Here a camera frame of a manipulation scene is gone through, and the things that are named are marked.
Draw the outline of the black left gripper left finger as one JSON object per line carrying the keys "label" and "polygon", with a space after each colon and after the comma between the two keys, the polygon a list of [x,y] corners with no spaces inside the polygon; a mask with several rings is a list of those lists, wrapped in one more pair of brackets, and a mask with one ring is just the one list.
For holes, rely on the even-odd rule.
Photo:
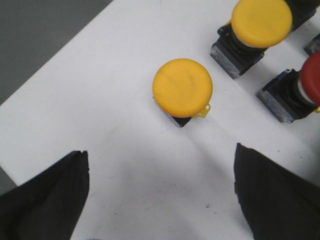
{"label": "black left gripper left finger", "polygon": [[2,240],[69,240],[90,189],[87,151],[72,151],[0,196]]}

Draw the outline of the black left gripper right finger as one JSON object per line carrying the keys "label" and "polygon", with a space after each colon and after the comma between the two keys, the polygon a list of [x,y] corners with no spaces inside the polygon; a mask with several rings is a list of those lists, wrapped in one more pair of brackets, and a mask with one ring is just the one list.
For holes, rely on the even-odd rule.
{"label": "black left gripper right finger", "polygon": [[238,143],[234,191],[255,240],[318,240],[320,188]]}

